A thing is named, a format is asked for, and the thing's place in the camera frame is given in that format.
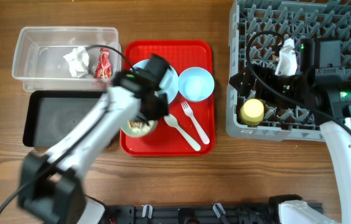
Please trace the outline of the green bowl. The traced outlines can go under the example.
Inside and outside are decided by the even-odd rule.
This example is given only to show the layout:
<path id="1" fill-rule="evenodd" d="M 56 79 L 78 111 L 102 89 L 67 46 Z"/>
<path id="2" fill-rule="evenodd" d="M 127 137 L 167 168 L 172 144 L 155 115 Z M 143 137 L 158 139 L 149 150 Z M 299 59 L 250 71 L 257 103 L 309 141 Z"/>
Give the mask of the green bowl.
<path id="1" fill-rule="evenodd" d="M 128 121 L 127 121 L 127 123 L 121 127 L 121 130 L 129 137 L 141 138 L 141 137 L 153 132 L 156 129 L 158 121 L 150 120 L 150 121 L 148 121 L 147 124 L 148 125 L 143 127 L 142 129 L 138 129 L 138 128 L 130 129 L 128 126 Z"/>

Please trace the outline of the yellow cup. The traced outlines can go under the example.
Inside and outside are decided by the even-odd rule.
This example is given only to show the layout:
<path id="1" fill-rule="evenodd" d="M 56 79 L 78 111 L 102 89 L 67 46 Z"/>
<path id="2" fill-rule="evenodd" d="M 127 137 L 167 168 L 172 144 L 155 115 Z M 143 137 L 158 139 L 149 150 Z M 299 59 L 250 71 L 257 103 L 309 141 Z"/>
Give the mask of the yellow cup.
<path id="1" fill-rule="evenodd" d="M 239 117 L 246 125 L 259 125 L 264 118 L 264 104 L 257 99 L 247 100 L 240 109 Z"/>

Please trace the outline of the red snack wrapper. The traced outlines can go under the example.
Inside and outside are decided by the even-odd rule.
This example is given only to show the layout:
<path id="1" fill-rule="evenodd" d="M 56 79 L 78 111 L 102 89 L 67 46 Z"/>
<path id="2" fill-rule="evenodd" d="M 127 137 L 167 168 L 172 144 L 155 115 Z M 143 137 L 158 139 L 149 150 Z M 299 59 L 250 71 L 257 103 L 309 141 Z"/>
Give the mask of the red snack wrapper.
<path id="1" fill-rule="evenodd" d="M 108 79 L 111 77 L 110 51 L 106 48 L 100 49 L 94 77 L 97 79 Z"/>

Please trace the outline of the white napkin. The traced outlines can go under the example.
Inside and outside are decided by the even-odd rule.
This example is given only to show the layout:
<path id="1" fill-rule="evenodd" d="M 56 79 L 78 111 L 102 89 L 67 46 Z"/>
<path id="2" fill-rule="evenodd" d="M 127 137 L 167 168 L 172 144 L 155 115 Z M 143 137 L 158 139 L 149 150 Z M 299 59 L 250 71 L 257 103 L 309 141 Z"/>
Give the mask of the white napkin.
<path id="1" fill-rule="evenodd" d="M 88 73 L 90 57 L 85 47 L 74 48 L 63 57 L 68 63 L 69 72 L 73 78 L 80 78 Z"/>

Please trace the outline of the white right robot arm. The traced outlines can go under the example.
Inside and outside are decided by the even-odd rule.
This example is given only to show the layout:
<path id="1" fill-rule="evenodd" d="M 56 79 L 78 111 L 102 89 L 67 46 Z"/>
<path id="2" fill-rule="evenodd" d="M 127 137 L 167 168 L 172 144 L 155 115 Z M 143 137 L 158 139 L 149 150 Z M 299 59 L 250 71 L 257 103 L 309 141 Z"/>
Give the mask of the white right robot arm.
<path id="1" fill-rule="evenodd" d="M 230 67 L 227 133 L 235 138 L 324 141 L 337 181 L 342 221 L 351 223 L 351 80 L 339 63 L 294 74 L 257 64 Z"/>

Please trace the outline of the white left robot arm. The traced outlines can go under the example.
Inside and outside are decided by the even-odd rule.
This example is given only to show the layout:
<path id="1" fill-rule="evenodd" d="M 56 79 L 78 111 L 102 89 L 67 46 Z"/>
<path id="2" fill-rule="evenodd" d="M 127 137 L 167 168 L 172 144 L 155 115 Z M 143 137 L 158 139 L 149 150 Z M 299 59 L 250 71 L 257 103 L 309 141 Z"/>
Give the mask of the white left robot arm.
<path id="1" fill-rule="evenodd" d="M 96 157 L 129 120 L 157 120 L 169 113 L 159 93 L 164 72 L 123 70 L 91 111 L 43 155 L 22 163 L 17 205 L 44 223 L 103 223 L 106 206 L 85 195 L 82 182 Z"/>

